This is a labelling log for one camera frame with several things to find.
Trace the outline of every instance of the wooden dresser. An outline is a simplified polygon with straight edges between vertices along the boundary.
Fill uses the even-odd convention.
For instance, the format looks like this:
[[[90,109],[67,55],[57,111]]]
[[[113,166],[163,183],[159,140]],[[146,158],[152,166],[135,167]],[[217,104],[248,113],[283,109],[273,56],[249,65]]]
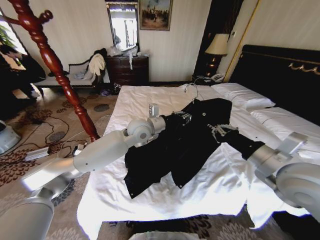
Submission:
[[[146,86],[149,84],[149,58],[147,56],[134,56],[132,70],[128,56],[108,56],[106,69],[111,84]]]

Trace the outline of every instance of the black jacket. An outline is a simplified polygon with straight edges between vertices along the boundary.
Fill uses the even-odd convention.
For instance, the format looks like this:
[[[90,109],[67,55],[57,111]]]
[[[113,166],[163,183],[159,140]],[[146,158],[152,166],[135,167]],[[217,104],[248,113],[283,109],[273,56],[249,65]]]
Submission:
[[[220,146],[208,124],[229,124],[232,103],[216,98],[189,103],[183,112],[192,115],[184,125],[182,118],[163,116],[165,130],[156,140],[141,147],[131,147],[125,155],[128,173],[124,178],[131,198],[171,172],[175,184],[182,188],[202,168]]]
[[[43,70],[43,68],[37,63],[36,60],[34,60],[29,55],[22,55],[22,59],[20,59],[20,63],[25,67],[26,71],[21,71],[21,74],[28,75],[32,80],[30,80],[31,83],[37,83],[40,81],[43,81],[46,78],[46,73]]]

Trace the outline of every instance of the table lamp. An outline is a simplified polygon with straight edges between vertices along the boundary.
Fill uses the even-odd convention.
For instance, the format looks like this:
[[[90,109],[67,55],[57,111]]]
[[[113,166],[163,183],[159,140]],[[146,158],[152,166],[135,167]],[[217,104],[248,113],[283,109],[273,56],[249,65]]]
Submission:
[[[229,34],[218,33],[214,36],[210,46],[205,50],[209,54],[209,61],[206,65],[206,77],[212,77],[216,74],[221,58],[228,53],[228,38]]]

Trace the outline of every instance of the headboard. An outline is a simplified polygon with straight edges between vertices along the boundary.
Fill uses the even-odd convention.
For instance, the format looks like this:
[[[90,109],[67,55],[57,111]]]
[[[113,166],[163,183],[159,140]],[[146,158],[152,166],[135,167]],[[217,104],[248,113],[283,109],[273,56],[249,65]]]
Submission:
[[[320,51],[244,45],[229,82],[320,126]]]

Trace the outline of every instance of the framed painting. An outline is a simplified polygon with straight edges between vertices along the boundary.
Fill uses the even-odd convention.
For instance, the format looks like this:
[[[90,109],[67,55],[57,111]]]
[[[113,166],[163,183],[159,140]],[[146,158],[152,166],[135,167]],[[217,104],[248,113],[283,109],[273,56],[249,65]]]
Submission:
[[[139,0],[140,30],[169,31],[174,0]]]

